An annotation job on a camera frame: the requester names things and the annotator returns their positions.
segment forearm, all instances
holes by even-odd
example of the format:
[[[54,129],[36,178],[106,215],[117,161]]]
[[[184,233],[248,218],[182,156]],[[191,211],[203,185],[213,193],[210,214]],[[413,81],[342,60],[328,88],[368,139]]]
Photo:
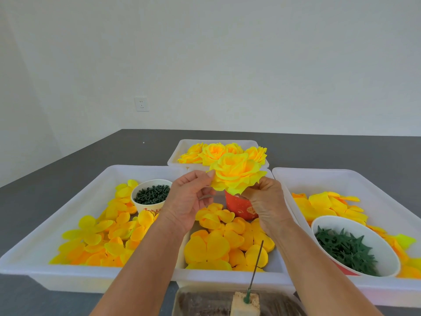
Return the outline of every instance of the forearm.
[[[157,315],[183,237],[161,214],[91,315]]]
[[[271,225],[271,237],[309,315],[381,315],[292,218]]]

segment person's right hand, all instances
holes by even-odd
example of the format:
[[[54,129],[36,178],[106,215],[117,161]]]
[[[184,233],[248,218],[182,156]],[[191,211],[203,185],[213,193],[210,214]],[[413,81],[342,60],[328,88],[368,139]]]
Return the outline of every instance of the person's right hand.
[[[287,205],[285,204],[284,192],[281,183],[268,177],[262,177],[259,183],[247,187],[241,194],[251,202],[251,205],[259,214],[260,226],[266,233],[273,226],[286,219],[292,219]]]

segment electrical socket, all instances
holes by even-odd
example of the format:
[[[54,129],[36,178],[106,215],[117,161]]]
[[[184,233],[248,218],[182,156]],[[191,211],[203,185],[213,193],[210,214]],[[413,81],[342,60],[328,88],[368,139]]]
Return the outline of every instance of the electrical socket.
[[[136,111],[149,112],[149,104],[147,97],[134,98],[134,104],[136,106]]]

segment yellow rose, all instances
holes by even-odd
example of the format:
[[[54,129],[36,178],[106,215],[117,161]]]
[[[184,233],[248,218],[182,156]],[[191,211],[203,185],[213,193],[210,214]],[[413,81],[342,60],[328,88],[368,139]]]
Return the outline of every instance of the yellow rose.
[[[225,153],[210,165],[215,170],[211,186],[217,190],[226,190],[231,195],[241,194],[248,186],[253,186],[267,172],[260,170],[261,165],[249,159],[247,153]]]
[[[182,156],[180,156],[180,158],[178,159],[179,163],[189,163],[189,164],[198,164],[198,163],[202,163],[202,158],[199,156],[199,154],[197,152],[187,152],[186,154],[183,154]]]
[[[199,156],[203,160],[203,165],[209,166],[216,160],[219,160],[223,154],[225,154],[225,146],[221,143],[212,143],[204,146]]]
[[[253,161],[257,162],[260,165],[264,165],[265,160],[266,160],[266,156],[267,156],[265,154],[266,151],[267,151],[266,147],[262,148],[262,147],[259,146],[258,148],[256,148],[256,147],[252,146],[249,149],[246,149],[244,151],[244,153],[248,153],[248,158],[250,160],[253,160]]]
[[[187,153],[195,152],[195,153],[202,153],[202,148],[208,146],[205,143],[197,143],[193,145],[191,148],[187,150]]]
[[[231,143],[231,144],[225,145],[225,152],[226,153],[234,153],[234,154],[244,153],[241,146],[239,146],[237,143]]]

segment white tray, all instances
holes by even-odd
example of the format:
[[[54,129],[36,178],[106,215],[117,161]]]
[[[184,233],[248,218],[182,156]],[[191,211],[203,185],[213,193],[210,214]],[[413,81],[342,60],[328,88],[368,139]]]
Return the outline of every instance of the white tray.
[[[0,258],[0,273],[28,275],[50,290],[104,293],[120,268],[50,265],[64,242],[61,234],[77,228],[84,215],[98,217],[114,198],[115,187],[128,179],[174,181],[187,170],[169,166],[113,165],[77,193],[44,223]]]
[[[269,169],[262,169],[267,171],[266,177],[273,179],[273,175]],[[224,204],[224,208],[227,208],[225,201],[224,191],[217,192],[217,195],[214,197],[216,203]],[[184,287],[189,285],[197,285],[200,283],[203,286],[219,284],[221,286],[226,285],[241,285],[244,288],[250,284],[251,272],[238,272],[238,271],[200,271],[200,270],[191,270],[185,269],[187,266],[184,260],[183,250],[187,242],[190,239],[190,235],[199,230],[202,227],[198,222],[194,223],[193,228],[183,239],[182,246],[178,253],[178,259],[176,263],[176,269],[173,274],[173,281],[177,281],[178,286]],[[258,288],[271,288],[282,290],[292,294],[295,292],[294,285],[287,273],[287,269],[282,259],[281,254],[275,248],[269,253],[269,262],[268,265],[264,267],[266,273],[256,273],[253,280],[253,286]]]
[[[237,143],[243,150],[246,150],[252,146],[259,147],[256,141],[251,140],[193,140],[193,139],[183,139],[181,140],[173,154],[171,155],[170,159],[168,160],[169,166],[177,166],[177,167],[183,167],[188,168],[189,170],[202,170],[202,171],[208,171],[209,166],[203,166],[202,164],[181,164],[177,160],[180,158],[180,156],[184,153],[187,153],[187,150],[197,144],[197,143],[222,143],[224,145],[230,144],[230,143]],[[265,164],[262,165],[262,169],[269,168],[269,162],[266,160]]]
[[[360,198],[358,206],[368,215],[369,225],[384,228],[389,234],[405,234],[417,239],[408,250],[411,257],[421,257],[421,219],[403,207],[362,175],[340,169],[291,169],[277,167],[272,170],[280,181],[289,209],[298,224],[317,242],[291,193],[307,196],[323,191]],[[349,276],[354,284],[376,305],[421,307],[421,281],[407,278],[373,278]]]

